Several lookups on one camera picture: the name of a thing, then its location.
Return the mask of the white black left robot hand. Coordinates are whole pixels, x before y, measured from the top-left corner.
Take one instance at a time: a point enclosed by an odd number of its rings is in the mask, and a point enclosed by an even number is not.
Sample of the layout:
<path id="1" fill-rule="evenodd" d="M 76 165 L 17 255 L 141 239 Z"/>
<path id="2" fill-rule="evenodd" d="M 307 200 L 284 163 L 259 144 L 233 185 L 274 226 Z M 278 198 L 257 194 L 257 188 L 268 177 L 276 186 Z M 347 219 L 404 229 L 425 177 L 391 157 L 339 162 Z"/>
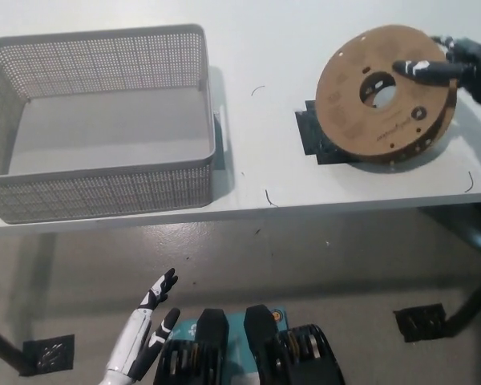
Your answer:
<path id="1" fill-rule="evenodd" d="M 131 312 L 111 352 L 102 384 L 133 384 L 147 374 L 180 316 L 180 309 L 172 308 L 161 323 L 151 329 L 154 310 L 168 299 L 168 292 L 177 280 L 176 270 L 169 269 Z"/>

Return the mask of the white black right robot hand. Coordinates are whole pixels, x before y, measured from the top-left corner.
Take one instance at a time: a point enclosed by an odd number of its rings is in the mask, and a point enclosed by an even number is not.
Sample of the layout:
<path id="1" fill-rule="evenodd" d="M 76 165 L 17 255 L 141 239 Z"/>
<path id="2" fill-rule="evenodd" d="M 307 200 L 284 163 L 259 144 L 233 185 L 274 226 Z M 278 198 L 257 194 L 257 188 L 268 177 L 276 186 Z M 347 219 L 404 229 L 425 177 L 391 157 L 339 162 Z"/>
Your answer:
<path id="1" fill-rule="evenodd" d="M 443 61 L 396 60 L 392 69 L 416 83 L 440 86 L 454 80 L 481 105 L 481 43 L 469 38 L 432 35 L 436 44 L 446 49 Z"/>

